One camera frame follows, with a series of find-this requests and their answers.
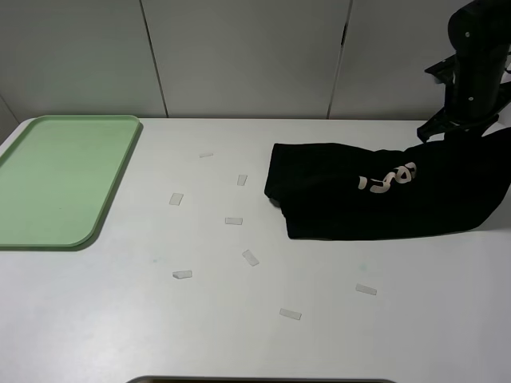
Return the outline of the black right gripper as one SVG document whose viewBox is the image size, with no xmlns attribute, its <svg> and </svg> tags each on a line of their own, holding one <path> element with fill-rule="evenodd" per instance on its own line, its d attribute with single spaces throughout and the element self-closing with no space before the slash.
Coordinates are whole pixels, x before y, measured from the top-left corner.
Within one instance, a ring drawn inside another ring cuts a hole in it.
<svg viewBox="0 0 511 383">
<path fill-rule="evenodd" d="M 472 121 L 460 121 L 449 116 L 445 109 L 441 109 L 425 124 L 417 128 L 417 137 L 426 143 L 431 137 L 443 134 L 445 140 L 475 139 L 481 137 L 493 124 L 498 121 L 499 114 Z"/>
</svg>

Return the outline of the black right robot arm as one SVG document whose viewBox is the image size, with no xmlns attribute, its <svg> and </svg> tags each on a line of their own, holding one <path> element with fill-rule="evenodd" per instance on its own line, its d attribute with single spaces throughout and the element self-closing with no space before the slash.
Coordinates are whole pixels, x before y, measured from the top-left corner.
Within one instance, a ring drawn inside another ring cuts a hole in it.
<svg viewBox="0 0 511 383">
<path fill-rule="evenodd" d="M 445 96 L 417 129 L 424 143 L 438 134 L 481 136 L 510 104 L 510 83 L 501 81 L 510 55 L 510 2 L 470 2 L 450 17 L 448 36 L 454 55 L 425 70 L 445 86 Z"/>
</svg>

